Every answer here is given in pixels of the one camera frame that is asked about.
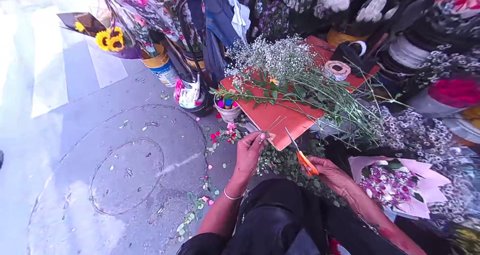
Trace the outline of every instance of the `manhole cover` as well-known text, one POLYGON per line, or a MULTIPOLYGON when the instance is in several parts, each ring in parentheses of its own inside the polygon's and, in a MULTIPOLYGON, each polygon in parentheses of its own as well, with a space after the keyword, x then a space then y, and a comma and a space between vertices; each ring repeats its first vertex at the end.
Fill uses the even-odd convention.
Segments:
POLYGON ((119 215, 140 205, 159 181, 164 155, 160 146, 142 138, 112 152, 93 175, 93 207, 105 215, 119 215))

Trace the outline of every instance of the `sunflower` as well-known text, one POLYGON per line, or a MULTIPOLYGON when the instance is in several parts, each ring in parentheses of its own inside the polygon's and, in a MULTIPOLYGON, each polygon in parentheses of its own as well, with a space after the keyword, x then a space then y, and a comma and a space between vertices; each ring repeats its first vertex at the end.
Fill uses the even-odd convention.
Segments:
POLYGON ((119 36, 113 36, 109 38, 107 41, 108 43, 108 49, 114 52, 119 52, 123 49, 125 49, 125 46, 123 45, 123 38, 119 36))
POLYGON ((107 28, 106 32, 110 37, 120 37, 123 38, 123 31, 120 27, 115 26, 112 28, 107 28))
POLYGON ((81 22, 76 21, 75 22, 75 29, 79 32, 83 32, 83 31, 85 31, 85 26, 81 22))
POLYGON ((106 31, 99 31, 96 33, 95 41, 100 49, 108 51, 109 50, 109 40, 110 35, 106 31))

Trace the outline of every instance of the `orange scissors handle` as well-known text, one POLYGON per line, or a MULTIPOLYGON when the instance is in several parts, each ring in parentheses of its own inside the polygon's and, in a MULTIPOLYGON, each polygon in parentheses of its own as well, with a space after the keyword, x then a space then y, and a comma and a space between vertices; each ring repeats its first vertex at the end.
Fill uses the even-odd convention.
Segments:
POLYGON ((308 160, 302 151, 297 151, 298 162, 305 167, 305 171, 308 176, 318 175, 318 170, 315 166, 308 160))

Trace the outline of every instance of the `white cloth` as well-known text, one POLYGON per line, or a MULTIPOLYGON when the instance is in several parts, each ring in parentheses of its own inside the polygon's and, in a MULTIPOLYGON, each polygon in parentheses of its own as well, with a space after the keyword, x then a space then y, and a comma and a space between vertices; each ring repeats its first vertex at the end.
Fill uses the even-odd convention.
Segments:
POLYGON ((232 26, 237 35, 247 44, 247 30, 250 28, 250 9, 239 3, 238 0, 228 0, 233 7, 232 26))

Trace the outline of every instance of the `pink wrapping paper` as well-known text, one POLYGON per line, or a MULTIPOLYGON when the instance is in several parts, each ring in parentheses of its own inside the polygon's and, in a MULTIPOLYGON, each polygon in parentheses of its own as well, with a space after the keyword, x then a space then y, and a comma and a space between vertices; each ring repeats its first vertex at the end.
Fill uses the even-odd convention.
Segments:
MULTIPOLYGON (((348 159, 352 170, 353 180, 357 183, 361 181, 362 168, 373 164, 377 160, 393 160, 392 157, 386 156, 353 156, 348 159)), ((431 164, 418 162, 412 159, 399 158, 398 159, 403 166, 407 167, 410 172, 420 175, 417 184, 418 193, 423 198, 423 203, 415 198, 412 198, 410 202, 399 204, 398 208, 393 211, 405 213, 411 216, 419 218, 430 218, 430 211, 428 210, 427 203, 433 202, 445 202, 447 198, 442 194, 438 187, 447 185, 450 180, 431 170, 431 164)))

